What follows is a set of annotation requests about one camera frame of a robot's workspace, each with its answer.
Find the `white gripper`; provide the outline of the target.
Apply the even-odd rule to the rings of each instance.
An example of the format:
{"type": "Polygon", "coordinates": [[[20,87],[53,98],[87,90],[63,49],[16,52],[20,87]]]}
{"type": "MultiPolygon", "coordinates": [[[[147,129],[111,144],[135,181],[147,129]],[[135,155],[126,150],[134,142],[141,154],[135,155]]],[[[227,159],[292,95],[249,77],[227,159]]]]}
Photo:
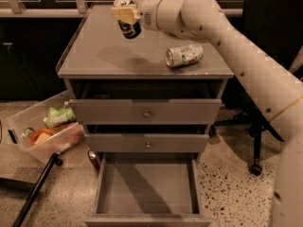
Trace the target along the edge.
{"type": "Polygon", "coordinates": [[[134,0],[135,5],[112,7],[115,19],[123,23],[134,25],[140,20],[145,29],[158,31],[157,10],[162,0],[134,0]]]}

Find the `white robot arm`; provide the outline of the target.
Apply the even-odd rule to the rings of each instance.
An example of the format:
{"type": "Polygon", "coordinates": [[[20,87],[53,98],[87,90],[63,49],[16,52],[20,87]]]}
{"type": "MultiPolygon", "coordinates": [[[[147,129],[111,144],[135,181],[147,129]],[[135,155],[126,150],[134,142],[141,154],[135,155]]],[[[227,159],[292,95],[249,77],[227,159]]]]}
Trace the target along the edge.
{"type": "Polygon", "coordinates": [[[214,46],[284,141],[269,227],[303,227],[303,83],[238,32],[216,0],[115,1],[112,14],[130,25],[214,46]]]}

